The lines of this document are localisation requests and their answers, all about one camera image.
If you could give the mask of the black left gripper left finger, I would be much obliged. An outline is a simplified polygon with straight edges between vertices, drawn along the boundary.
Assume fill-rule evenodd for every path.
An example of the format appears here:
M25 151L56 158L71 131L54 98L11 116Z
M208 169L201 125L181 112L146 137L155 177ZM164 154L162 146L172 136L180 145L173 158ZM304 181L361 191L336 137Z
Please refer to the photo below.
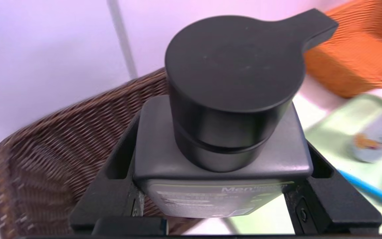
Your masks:
M70 213L74 233L91 233L97 221L104 217L143 216L144 194L133 183L139 119L137 113Z

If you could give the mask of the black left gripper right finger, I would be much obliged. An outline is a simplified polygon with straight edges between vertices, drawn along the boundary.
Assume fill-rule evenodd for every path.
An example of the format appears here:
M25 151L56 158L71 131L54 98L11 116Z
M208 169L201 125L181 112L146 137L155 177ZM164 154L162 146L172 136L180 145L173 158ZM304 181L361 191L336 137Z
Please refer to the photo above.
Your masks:
M382 215L308 143L314 171L285 193L295 233L378 233Z

